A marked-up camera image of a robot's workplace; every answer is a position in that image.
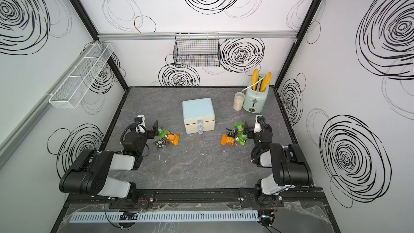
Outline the green cookie packet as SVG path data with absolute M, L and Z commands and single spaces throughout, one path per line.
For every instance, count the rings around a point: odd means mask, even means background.
M 246 134 L 242 134 L 236 137 L 236 141 L 241 145 L 244 146 L 246 141 L 248 140 L 248 136 Z
M 160 140 L 163 139 L 164 137 L 168 136 L 169 133 L 170 132 L 168 130 L 163 129 L 162 127 L 158 128 L 158 138 Z
M 245 124 L 243 122 L 238 122 L 234 124 L 237 134 L 244 134 L 244 125 Z

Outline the light blue drawer box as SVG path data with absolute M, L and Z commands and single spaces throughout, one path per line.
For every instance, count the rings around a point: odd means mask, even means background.
M 183 101 L 182 108 L 187 134 L 203 134 L 215 129 L 215 112 L 211 98 Z

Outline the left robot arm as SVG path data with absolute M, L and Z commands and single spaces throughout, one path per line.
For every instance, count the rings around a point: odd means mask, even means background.
M 147 140 L 158 137 L 158 121 L 147 129 L 144 116 L 137 116 L 120 137 L 121 152 L 84 150 L 59 182 L 62 193 L 138 200 L 136 184 L 109 177 L 113 170 L 138 170 L 148 147 Z

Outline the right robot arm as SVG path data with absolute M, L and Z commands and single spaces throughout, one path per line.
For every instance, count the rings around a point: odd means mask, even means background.
M 261 124 L 258 130 L 246 126 L 244 133 L 254 141 L 251 162 L 271 169 L 269 176 L 256 183 L 256 197 L 279 195 L 292 188 L 312 185 L 312 171 L 299 145 L 273 143 L 273 133 L 267 124 Z

